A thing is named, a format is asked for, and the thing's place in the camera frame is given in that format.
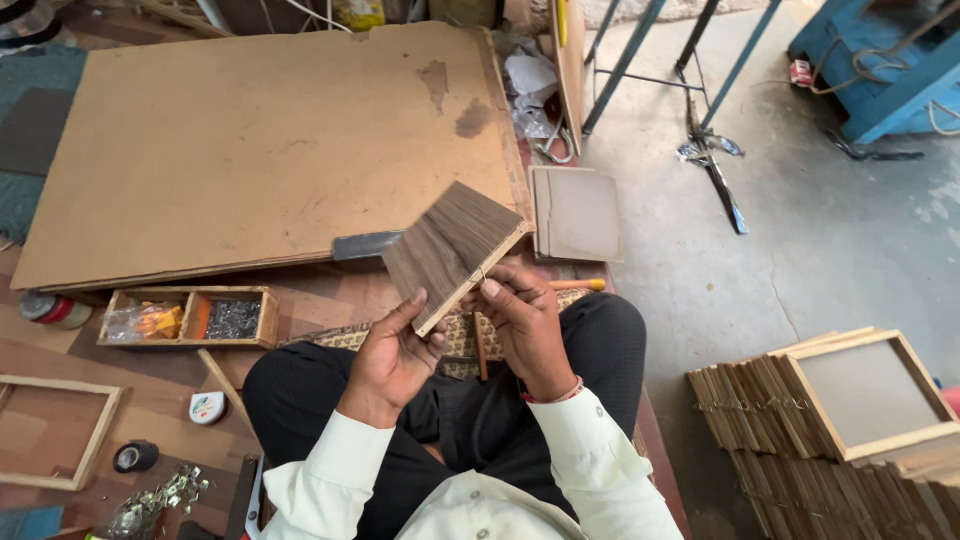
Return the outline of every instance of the wrist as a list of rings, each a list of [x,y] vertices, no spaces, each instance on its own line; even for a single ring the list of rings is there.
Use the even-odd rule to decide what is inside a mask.
[[[523,381],[527,386],[527,393],[538,403],[555,402],[568,394],[579,385],[577,376],[569,365],[544,376],[535,376]]]
[[[337,412],[378,430],[394,428],[400,416],[400,408],[390,405],[375,393],[350,384],[337,404]]]

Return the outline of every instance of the concrete floor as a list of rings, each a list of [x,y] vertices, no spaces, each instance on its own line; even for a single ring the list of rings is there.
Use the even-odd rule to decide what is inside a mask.
[[[699,50],[714,93],[759,16],[708,27]],[[630,72],[668,78],[693,22],[656,25]],[[901,139],[927,153],[919,162],[847,158],[818,129],[834,110],[782,82],[800,28],[778,13],[713,122],[747,152],[720,161],[748,235],[733,232],[707,173],[674,159],[682,90],[624,80],[581,159],[617,178],[626,257],[612,271],[646,319],[646,384],[698,539],[760,533],[685,372],[876,326],[902,330],[934,377],[960,384],[960,139]],[[632,31],[608,32],[600,67]]]

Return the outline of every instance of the nail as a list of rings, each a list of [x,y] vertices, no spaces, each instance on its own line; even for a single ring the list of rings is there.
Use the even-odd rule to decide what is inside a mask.
[[[503,287],[500,286],[500,283],[493,280],[486,280],[482,285],[480,285],[480,290],[483,291],[483,295],[487,298],[496,298],[496,295],[500,294],[500,291],[503,290]]]

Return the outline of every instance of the tape roll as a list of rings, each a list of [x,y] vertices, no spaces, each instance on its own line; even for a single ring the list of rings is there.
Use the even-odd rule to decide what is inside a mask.
[[[160,459],[160,448],[147,441],[131,441],[113,457],[113,470],[121,473],[146,471]]]

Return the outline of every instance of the patterned mat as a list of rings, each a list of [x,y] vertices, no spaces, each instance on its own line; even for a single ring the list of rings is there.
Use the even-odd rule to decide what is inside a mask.
[[[560,311],[567,309],[574,302],[587,296],[591,291],[589,289],[570,289],[557,291],[557,304]],[[449,325],[446,332],[447,345],[444,356],[444,373],[457,379],[466,380],[480,375],[480,368],[477,366],[477,337],[473,325],[473,314],[467,313],[459,308],[454,309],[444,320]],[[294,337],[281,342],[278,347],[309,341],[325,347],[337,347],[340,349],[349,349],[359,351],[363,345],[367,334],[373,322],[353,325],[348,327],[335,328],[324,331],[315,331],[300,337]],[[487,317],[480,315],[480,332],[483,334],[484,348],[487,351],[487,361],[503,360],[503,347],[496,337],[496,331],[493,323]]]

